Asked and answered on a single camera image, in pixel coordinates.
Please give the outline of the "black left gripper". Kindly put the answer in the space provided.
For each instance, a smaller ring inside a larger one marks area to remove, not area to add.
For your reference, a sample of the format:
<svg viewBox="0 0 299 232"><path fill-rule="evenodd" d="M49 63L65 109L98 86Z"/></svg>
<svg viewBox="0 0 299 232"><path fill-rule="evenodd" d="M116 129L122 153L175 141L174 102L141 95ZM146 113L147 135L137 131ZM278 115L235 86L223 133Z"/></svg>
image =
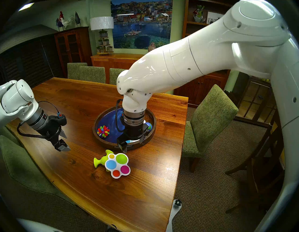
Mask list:
<svg viewBox="0 0 299 232"><path fill-rule="evenodd" d="M46 140L50 141L56 150L59 152L68 152L70 147L65 143L64 140L60 140L59 136L66 138L67 136L62 130L62 126L67 124L65 116L49 116L45 126L40 129L40 134L46 136Z"/></svg>

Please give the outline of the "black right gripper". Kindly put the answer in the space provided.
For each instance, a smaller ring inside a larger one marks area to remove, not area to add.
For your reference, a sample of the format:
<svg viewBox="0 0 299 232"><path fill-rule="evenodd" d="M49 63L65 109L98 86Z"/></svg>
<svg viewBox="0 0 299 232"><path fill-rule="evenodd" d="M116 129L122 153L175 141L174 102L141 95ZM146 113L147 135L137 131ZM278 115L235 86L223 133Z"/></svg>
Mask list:
<svg viewBox="0 0 299 232"><path fill-rule="evenodd" d="M117 138L117 144L122 153L127 153L127 141L139 140L139 143L143 143L151 130L152 124L143 124L143 126L125 126L123 137Z"/></svg>

